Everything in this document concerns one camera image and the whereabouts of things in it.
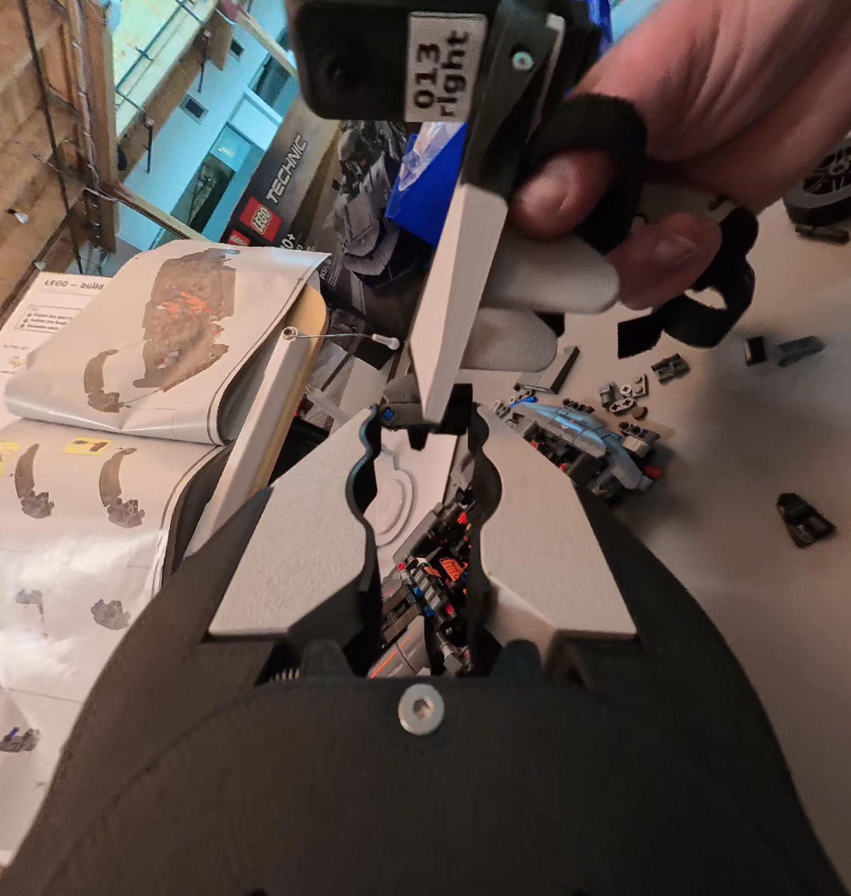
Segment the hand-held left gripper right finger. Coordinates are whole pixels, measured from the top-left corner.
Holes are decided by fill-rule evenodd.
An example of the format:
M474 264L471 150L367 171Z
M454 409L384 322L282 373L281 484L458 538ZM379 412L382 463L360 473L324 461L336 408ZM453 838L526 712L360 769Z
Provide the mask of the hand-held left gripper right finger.
M637 626L573 483L483 405L467 432L478 505L467 623L476 656L528 643L544 666L567 642L637 644Z

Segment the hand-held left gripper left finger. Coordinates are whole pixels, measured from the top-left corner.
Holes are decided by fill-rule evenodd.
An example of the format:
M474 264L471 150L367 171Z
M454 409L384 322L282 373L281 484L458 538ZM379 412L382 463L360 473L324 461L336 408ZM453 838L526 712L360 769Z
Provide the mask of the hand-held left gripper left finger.
M382 600L375 534L381 427L357 412L266 491L263 511L210 625L218 638L377 637Z

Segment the small black lego assembly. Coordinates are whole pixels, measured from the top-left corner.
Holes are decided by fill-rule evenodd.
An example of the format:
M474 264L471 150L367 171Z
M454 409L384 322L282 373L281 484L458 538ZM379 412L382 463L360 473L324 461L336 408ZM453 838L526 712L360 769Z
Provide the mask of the small black lego assembly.
M442 414L429 417L420 400L417 378L410 374L392 380L384 388L378 418L383 428L406 432L409 447L421 452L432 434L454 437L465 435L471 421L472 408L472 386L456 384L452 387Z

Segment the black lego set box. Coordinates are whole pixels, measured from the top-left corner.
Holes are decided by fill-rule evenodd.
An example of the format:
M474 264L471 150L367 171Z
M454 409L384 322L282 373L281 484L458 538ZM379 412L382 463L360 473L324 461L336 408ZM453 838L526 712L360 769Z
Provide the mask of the black lego set box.
M401 123L325 120L297 101L220 242L325 254L318 275L328 308L406 342L431 257L387 216L408 136Z

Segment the dark grey lego panel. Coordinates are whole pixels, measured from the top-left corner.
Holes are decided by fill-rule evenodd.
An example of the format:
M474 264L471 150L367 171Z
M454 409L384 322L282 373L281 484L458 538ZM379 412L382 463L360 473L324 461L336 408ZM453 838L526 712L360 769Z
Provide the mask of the dark grey lego panel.
M566 346L557 349L552 363L542 371L522 373L514 388L517 392L558 395L579 358L577 346Z

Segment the grey lego car section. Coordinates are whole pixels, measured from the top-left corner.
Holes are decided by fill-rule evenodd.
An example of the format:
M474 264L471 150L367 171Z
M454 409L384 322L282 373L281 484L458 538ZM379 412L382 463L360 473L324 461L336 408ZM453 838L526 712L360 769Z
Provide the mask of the grey lego car section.
M636 424L610 428L589 406L544 404L528 395L496 400L492 412L572 483L608 505L645 494L664 475L656 464L660 435Z

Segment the lego instruction booklet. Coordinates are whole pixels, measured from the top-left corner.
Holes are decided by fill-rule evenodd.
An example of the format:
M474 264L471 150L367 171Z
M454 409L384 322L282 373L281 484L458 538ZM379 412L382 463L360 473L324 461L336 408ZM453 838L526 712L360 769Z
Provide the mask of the lego instruction booklet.
M319 252L140 252L5 389L0 429L0 866L103 666L176 571L241 417L252 359Z

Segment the black lego wedge piece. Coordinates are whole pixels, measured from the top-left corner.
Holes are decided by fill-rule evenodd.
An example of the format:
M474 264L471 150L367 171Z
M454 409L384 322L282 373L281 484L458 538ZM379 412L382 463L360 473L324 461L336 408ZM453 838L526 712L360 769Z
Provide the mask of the black lego wedge piece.
M776 507L792 542L801 549L834 536L836 526L798 494L781 493Z

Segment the grey lego slope piece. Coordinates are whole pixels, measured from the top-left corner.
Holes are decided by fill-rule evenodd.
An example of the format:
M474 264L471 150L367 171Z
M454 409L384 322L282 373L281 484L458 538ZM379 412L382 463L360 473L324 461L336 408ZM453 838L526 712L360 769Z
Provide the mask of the grey lego slope piece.
M825 343L815 335L792 339L778 344L776 362L779 367L788 367L819 354L824 349Z

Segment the black lego tyre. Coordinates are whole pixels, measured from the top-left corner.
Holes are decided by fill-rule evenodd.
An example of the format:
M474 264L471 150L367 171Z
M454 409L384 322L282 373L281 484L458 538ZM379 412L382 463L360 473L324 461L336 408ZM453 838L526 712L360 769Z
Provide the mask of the black lego tyre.
M827 227L851 218L851 135L787 192L783 204L796 225Z

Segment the person's right hand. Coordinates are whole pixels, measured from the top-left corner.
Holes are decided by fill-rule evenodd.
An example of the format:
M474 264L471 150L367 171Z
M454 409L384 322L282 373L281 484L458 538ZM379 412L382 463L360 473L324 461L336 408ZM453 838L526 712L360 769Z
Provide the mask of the person's right hand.
M851 1L666 2L588 71L580 93L639 110L662 179L762 211L851 130ZM521 185L510 217L532 237L560 237L616 174L599 151L560 153ZM718 227L694 214L639 226L608 256L619 300L665 304L719 245Z

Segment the blue storage bin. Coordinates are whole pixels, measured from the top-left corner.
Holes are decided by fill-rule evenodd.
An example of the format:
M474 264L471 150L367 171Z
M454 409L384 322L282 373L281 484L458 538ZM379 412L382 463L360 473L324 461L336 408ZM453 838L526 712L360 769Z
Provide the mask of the blue storage bin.
M466 143L466 129L467 126L465 136L455 140L455 145L449 147L447 154L442 155L412 188L399 192L397 176L386 206L385 218L423 240L433 249L438 246L441 238L459 178ZM415 135L410 135L405 151Z

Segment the clear plastic bags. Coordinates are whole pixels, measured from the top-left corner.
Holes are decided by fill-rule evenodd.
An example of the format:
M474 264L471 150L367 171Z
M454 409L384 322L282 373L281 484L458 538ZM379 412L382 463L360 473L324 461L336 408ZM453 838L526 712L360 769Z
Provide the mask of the clear plastic bags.
M463 122L426 122L413 136L405 151L398 174L399 192L408 191L427 170L447 154L454 141L465 136Z

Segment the white book stand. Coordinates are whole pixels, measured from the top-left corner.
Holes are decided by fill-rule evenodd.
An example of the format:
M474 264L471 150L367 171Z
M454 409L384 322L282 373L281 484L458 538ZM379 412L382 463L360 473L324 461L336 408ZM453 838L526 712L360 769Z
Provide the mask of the white book stand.
M327 327L319 292L305 285L256 351L239 390L237 438L193 536L174 549L174 563L198 551L258 491L268 485Z

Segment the printed task sheet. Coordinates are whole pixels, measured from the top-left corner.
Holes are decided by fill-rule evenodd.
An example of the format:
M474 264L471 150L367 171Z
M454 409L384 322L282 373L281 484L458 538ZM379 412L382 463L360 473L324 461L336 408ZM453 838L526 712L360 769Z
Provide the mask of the printed task sheet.
M14 420L5 405L8 381L24 368L30 352L72 321L108 282L103 276L41 273L28 287L0 329L0 429Z

